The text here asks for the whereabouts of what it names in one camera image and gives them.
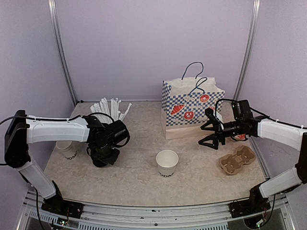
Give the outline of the checkered paper takeout bag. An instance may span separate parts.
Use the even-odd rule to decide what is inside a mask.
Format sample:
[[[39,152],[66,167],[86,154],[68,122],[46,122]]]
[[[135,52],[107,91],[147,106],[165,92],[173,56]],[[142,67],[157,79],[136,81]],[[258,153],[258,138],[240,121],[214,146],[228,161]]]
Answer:
[[[208,121],[205,110],[213,109],[219,115],[222,109],[216,102],[225,97],[225,90],[217,87],[214,77],[201,76],[202,62],[188,67],[194,64],[201,65],[195,77],[186,77],[185,69],[182,77],[163,81],[161,125],[166,140],[201,136],[201,125]]]

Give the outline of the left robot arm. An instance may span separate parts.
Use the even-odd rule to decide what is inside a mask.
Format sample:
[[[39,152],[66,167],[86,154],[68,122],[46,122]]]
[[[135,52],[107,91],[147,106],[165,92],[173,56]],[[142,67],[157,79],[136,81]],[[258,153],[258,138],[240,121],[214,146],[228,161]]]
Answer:
[[[120,154],[119,148],[128,144],[130,134],[121,120],[102,123],[97,114],[45,118],[29,116],[24,110],[18,110],[6,119],[10,125],[4,137],[5,164],[15,168],[41,194],[44,209],[52,208],[62,213],[67,209],[68,201],[63,199],[56,183],[49,180],[31,159],[28,145],[50,141],[86,143],[86,151],[94,166],[113,165]]]

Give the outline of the red patterned small bowl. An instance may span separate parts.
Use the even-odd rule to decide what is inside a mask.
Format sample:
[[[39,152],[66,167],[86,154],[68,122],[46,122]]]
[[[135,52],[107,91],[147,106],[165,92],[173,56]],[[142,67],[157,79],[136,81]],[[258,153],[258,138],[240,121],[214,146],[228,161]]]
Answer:
[[[236,135],[236,136],[232,136],[230,137],[233,141],[247,141],[248,138],[246,136],[246,134],[241,134],[241,135]]]

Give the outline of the left aluminium corner post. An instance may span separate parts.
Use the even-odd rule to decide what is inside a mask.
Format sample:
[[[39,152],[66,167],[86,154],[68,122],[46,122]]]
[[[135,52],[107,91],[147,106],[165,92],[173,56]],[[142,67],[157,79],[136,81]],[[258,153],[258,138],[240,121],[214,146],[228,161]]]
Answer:
[[[72,83],[72,79],[70,76],[66,56],[65,56],[65,51],[64,51],[64,46],[63,42],[61,39],[61,33],[60,33],[60,26],[59,26],[59,20],[58,20],[58,15],[57,15],[57,6],[56,6],[56,1],[55,0],[48,0],[48,8],[49,8],[49,13],[50,13],[50,18],[51,18],[51,23],[54,31],[54,36],[55,36],[55,41],[56,41],[56,46],[57,46],[57,51],[60,59],[60,64],[63,70],[63,75],[64,75],[64,80],[69,92],[69,96],[71,98],[72,104],[74,106],[77,105],[78,99],[77,95],[75,92],[74,85]]]

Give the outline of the brown cardboard cup carrier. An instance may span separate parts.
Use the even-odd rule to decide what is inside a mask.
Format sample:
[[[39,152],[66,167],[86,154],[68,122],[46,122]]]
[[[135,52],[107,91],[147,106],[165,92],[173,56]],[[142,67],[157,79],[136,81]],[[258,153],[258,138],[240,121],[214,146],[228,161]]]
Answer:
[[[233,154],[224,155],[219,159],[219,166],[227,175],[236,175],[244,165],[251,164],[256,159],[255,152],[248,146],[242,145]]]

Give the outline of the bundle of wrapped white straws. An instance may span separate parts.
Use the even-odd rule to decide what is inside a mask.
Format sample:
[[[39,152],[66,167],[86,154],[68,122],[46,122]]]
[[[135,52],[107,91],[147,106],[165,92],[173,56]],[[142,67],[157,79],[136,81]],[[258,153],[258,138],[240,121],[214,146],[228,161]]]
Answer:
[[[122,113],[119,109],[120,103],[121,100],[119,98],[112,98],[108,101],[104,97],[98,103],[94,103],[90,110],[93,116],[97,117],[101,123],[111,124],[113,120],[123,121],[132,106],[132,103],[129,103],[126,111]]]

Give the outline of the right aluminium corner post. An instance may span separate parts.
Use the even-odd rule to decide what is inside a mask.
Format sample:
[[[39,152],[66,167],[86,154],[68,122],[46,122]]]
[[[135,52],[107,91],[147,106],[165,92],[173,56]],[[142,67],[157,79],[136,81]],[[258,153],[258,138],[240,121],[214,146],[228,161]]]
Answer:
[[[244,81],[245,81],[247,70],[248,70],[248,64],[249,64],[250,56],[252,53],[254,37],[255,37],[256,29],[257,29],[258,17],[259,17],[259,12],[260,12],[260,3],[261,3],[261,0],[253,1],[247,43],[246,43],[246,48],[245,48],[245,52],[243,56],[243,62],[242,62],[240,73],[239,73],[238,82],[236,85],[236,90],[233,96],[234,100],[239,99],[243,86],[244,86]]]

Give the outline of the aluminium corner post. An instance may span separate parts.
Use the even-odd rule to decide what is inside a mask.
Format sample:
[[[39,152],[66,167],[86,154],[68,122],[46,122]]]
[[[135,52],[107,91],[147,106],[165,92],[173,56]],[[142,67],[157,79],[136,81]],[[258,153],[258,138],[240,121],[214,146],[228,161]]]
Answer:
[[[248,70],[248,64],[249,64],[250,56],[252,53],[254,37],[255,37],[256,29],[257,29],[258,17],[259,17],[259,12],[260,12],[260,3],[261,3],[261,0],[253,1],[247,43],[246,43],[246,48],[245,48],[245,52],[243,56],[243,62],[242,62],[240,73],[239,73],[238,82],[236,85],[236,90],[233,96],[234,100],[239,99],[243,86],[244,86],[244,81],[245,81],[247,70]]]
[[[63,70],[63,75],[64,75],[64,80],[69,92],[69,96],[71,98],[72,104],[74,106],[77,105],[78,99],[77,95],[75,92],[74,85],[72,83],[72,79],[70,76],[66,56],[65,56],[65,51],[64,51],[64,46],[63,42],[61,39],[61,33],[60,33],[60,26],[59,26],[59,20],[58,20],[58,15],[57,15],[57,6],[56,6],[56,1],[55,0],[48,0],[48,8],[49,8],[49,13],[50,13],[50,18],[51,18],[51,23],[54,31],[54,36],[55,36],[55,41],[56,41],[56,46],[57,46],[57,51],[60,59],[60,64]]]

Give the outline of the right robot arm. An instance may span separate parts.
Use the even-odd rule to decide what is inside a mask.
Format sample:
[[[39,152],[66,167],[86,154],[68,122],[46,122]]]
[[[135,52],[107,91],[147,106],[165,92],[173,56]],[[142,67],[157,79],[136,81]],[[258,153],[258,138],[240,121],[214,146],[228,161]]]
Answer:
[[[212,149],[225,145],[225,139],[246,134],[250,137],[268,139],[289,146],[299,152],[298,162],[283,173],[253,187],[245,202],[248,212],[255,213],[272,195],[286,192],[307,182],[307,128],[270,118],[260,111],[251,108],[248,100],[230,101],[234,121],[223,123],[217,117],[217,110],[207,108],[205,115],[208,121],[201,126],[202,130],[213,131],[213,134],[201,139],[199,144]]]

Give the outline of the white paper coffee cup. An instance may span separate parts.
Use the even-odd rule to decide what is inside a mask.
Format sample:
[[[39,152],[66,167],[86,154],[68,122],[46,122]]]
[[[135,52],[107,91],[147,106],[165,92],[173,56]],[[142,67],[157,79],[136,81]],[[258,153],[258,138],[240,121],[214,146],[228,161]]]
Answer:
[[[179,162],[178,155],[172,150],[163,150],[156,155],[156,163],[159,175],[163,178],[173,176],[176,166]]]

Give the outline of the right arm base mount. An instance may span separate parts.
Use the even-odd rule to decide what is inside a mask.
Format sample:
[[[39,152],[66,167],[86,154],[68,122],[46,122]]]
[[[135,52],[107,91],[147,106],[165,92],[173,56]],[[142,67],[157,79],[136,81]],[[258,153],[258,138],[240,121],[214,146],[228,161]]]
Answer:
[[[233,201],[229,204],[232,218],[259,213],[271,208],[269,199],[262,196],[259,187],[260,185],[251,188],[248,199]]]

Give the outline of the aluminium front rail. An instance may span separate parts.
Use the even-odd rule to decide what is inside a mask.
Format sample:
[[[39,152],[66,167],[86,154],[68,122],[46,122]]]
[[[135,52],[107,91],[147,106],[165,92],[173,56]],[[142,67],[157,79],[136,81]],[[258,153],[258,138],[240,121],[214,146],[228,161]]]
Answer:
[[[31,220],[37,219],[35,194],[26,197],[14,230],[25,230]],[[227,230],[230,222],[238,221],[238,229],[246,227],[244,221],[257,214],[232,218],[228,202],[212,203],[198,206],[181,207],[125,207],[101,205],[84,202],[80,218],[69,217],[68,224],[63,227],[57,220],[65,218],[60,215],[39,210],[41,221],[63,230]],[[276,195],[273,214],[269,222],[260,227],[261,230],[298,230],[294,216],[285,196]]]

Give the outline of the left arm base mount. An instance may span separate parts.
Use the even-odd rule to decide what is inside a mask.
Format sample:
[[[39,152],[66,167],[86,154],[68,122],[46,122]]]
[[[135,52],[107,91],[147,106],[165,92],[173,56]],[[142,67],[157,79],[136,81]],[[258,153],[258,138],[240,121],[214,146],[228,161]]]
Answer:
[[[44,199],[41,209],[68,218],[80,219],[83,211],[83,204],[63,199],[57,184],[54,181],[52,181],[52,183],[56,189],[56,193],[53,197]]]

